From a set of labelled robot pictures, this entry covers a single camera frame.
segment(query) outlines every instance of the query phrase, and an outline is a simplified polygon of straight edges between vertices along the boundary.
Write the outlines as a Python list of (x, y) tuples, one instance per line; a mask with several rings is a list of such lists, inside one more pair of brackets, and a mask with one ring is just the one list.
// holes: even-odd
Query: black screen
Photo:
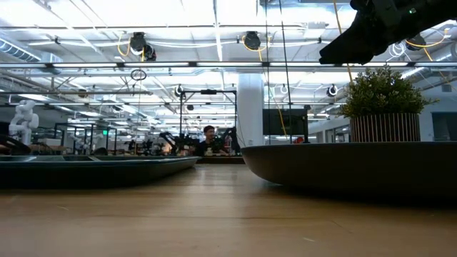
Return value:
[[(303, 117), (306, 115), (304, 109), (292, 109), (291, 118), (292, 118), (292, 129), (290, 127), (290, 118), (289, 110), (281, 109), (281, 114), (283, 116), (284, 128), (286, 133), (290, 135), (304, 135), (305, 128), (303, 123)], [(264, 109), (263, 110), (263, 134), (264, 135), (277, 135), (283, 136), (284, 131), (281, 124), (281, 117), (279, 115), (278, 109)]]

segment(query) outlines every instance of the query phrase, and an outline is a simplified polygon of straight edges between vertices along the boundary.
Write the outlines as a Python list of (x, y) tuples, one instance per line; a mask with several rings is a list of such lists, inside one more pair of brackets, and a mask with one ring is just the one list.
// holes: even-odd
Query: overhead rail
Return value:
[[(457, 67), (457, 61), (409, 61), (409, 62), (384, 62), (373, 61), (365, 65), (360, 64), (320, 64), (319, 62), (305, 61), (287, 62), (288, 67), (294, 68), (336, 68), (348, 65), (351, 67), (378, 68), (384, 65), (391, 67), (426, 67), (446, 68)], [(28, 63), (2, 63), (0, 69), (115, 69), (115, 68), (171, 68), (171, 67), (211, 67), (211, 68), (249, 68), (249, 67), (273, 67), (286, 68), (285, 62), (280, 61), (177, 61), (177, 62), (101, 62), (101, 63), (55, 63), (55, 64), (28, 64)]]

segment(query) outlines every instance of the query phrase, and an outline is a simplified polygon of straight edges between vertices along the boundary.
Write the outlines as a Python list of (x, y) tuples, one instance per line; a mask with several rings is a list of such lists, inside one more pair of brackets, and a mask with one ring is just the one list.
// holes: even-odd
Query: slatted planter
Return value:
[(351, 118), (352, 142), (421, 140), (418, 114), (376, 114)]

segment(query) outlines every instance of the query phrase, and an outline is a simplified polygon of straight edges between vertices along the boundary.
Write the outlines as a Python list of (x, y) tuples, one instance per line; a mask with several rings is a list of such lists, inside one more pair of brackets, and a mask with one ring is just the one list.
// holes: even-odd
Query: metal frame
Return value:
[[(189, 103), (186, 104), (186, 102), (194, 96), (194, 94), (204, 94), (204, 92), (207, 91), (205, 90), (183, 90), (181, 94), (179, 95), (179, 135), (182, 134), (183, 132), (183, 105), (198, 105), (196, 103)], [(235, 127), (236, 127), (236, 122), (238, 120), (238, 96), (236, 95), (236, 90), (212, 90), (211, 92), (216, 92), (216, 94), (223, 94), (226, 96), (226, 98), (231, 102), (230, 104), (233, 104), (235, 106)], [(186, 93), (190, 93), (191, 95), (186, 99), (185, 102), (183, 102), (183, 96), (186, 95)], [(235, 95), (235, 101), (233, 102), (227, 95), (226, 93), (233, 93)]]
[[(69, 124), (69, 123), (56, 123), (54, 125), (54, 139), (57, 139), (57, 128), (60, 127), (60, 126), (65, 126), (65, 127), (69, 127), (69, 128), (74, 128), (74, 133), (76, 135), (76, 129), (84, 129), (84, 143), (86, 142), (86, 139), (87, 139), (87, 131), (90, 129), (91, 130), (91, 146), (92, 146), (92, 141), (93, 141), (93, 138), (94, 138), (94, 127), (95, 129), (99, 130), (99, 129), (103, 129), (103, 130), (107, 130), (108, 133), (106, 135), (106, 150), (108, 150), (108, 142), (109, 142), (109, 131), (110, 130), (114, 130), (114, 155), (116, 155), (116, 150), (117, 150), (117, 128), (113, 128), (113, 127), (110, 127), (110, 126), (106, 126), (106, 127), (103, 127), (103, 126), (97, 126), (96, 124), (90, 124), (91, 125), (91, 128), (82, 128), (80, 126), (76, 126), (75, 124)], [(65, 143), (65, 131), (62, 131), (62, 140), (61, 140), (61, 146), (64, 145)], [(73, 142), (73, 154), (75, 154), (75, 151), (76, 151), (76, 142), (74, 141)]]
[[(365, 65), (349, 64), (351, 67), (379, 68), (388, 64), (391, 67), (409, 68), (452, 68), (457, 66), (457, 61), (372, 61)], [(343, 68), (348, 64), (320, 64), (315, 61), (288, 61), (289, 68)], [(37, 63), (3, 63), (0, 69), (123, 69), (123, 68), (286, 68), (283, 61), (156, 61), (156, 62), (87, 62), (87, 63), (58, 63), (58, 64), (37, 64)]]

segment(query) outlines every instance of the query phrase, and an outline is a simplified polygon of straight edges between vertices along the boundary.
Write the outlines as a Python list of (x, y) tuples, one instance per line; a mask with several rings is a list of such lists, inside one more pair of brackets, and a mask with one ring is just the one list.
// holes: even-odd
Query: wooden tabletop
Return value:
[(456, 256), (457, 213), (299, 196), (244, 165), (150, 186), (0, 193), (0, 256)]

